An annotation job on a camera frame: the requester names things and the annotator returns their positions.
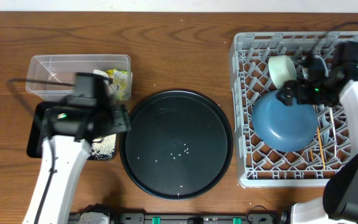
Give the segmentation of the light blue bowl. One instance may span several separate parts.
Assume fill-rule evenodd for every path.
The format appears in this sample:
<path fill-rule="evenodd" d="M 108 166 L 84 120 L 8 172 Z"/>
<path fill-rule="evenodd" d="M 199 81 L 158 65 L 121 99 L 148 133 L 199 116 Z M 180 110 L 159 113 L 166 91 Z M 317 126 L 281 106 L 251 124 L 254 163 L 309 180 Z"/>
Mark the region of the light blue bowl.
<path fill-rule="evenodd" d="M 320 56 L 306 57 L 302 66 L 303 76 L 307 80 L 320 80 L 328 77 L 328 68 Z"/>

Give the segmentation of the yellow green snack wrapper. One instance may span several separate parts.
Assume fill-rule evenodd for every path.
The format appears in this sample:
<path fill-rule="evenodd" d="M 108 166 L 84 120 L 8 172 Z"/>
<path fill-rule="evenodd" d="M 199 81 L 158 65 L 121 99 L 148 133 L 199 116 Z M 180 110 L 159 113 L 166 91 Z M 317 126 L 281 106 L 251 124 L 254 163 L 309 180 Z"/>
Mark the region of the yellow green snack wrapper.
<path fill-rule="evenodd" d="M 106 70 L 109 78 L 112 79 L 112 83 L 110 84 L 110 89 L 116 100 L 123 100 L 125 97 L 125 92 L 128 87 L 128 72 L 121 71 L 117 69 Z"/>

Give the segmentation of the light green bowl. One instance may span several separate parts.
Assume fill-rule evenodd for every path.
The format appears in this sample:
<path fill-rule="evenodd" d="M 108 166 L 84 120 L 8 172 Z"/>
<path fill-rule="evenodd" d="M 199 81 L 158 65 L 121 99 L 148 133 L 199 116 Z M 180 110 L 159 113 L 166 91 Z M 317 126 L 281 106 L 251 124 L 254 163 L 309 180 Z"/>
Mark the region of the light green bowl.
<path fill-rule="evenodd" d="M 286 81 L 296 80 L 295 66 L 287 55 L 270 57 L 268 60 L 268 72 L 277 89 L 281 89 Z"/>

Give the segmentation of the dark blue plate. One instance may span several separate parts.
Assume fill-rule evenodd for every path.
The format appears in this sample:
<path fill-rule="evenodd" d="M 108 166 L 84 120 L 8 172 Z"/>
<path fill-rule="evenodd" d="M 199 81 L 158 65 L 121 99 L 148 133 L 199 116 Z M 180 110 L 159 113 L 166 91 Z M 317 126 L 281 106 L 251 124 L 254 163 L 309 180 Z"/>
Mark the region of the dark blue plate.
<path fill-rule="evenodd" d="M 277 90 L 259 98 L 252 109 L 254 132 L 272 149 L 295 152 L 313 140 L 318 117 L 311 105 L 284 105 L 276 97 Z"/>

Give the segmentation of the white tissue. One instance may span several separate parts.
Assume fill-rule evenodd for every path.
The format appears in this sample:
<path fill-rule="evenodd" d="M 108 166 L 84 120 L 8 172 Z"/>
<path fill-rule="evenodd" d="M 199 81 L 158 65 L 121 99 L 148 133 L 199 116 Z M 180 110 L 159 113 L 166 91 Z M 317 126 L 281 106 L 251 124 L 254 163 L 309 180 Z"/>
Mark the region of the white tissue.
<path fill-rule="evenodd" d="M 102 70 L 93 70 L 93 73 L 96 74 L 96 75 L 101 75 L 103 77 L 109 78 L 109 75 L 106 72 L 102 71 Z"/>

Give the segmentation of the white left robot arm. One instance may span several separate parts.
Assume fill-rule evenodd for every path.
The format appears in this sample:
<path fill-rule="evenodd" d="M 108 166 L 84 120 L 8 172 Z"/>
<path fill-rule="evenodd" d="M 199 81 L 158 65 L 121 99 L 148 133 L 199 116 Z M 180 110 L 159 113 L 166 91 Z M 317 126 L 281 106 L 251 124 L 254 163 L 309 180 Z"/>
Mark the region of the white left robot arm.
<path fill-rule="evenodd" d="M 108 161 L 115 156 L 116 135 L 92 144 L 74 142 L 71 136 L 42 136 L 32 125 L 27 155 L 42 163 L 32 199 L 23 223 L 68 223 L 75 189 L 87 159 Z"/>

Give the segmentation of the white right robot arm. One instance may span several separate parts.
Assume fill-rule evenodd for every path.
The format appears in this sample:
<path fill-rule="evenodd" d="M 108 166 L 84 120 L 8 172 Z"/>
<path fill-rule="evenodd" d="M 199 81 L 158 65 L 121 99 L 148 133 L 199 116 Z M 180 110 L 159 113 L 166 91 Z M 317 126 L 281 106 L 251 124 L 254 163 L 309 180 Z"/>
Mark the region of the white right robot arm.
<path fill-rule="evenodd" d="M 358 223 L 358 65 L 336 67 L 319 81 L 287 81 L 276 97 L 287 106 L 340 103 L 351 141 L 350 161 L 328 181 L 323 196 L 294 204 L 288 222 Z"/>

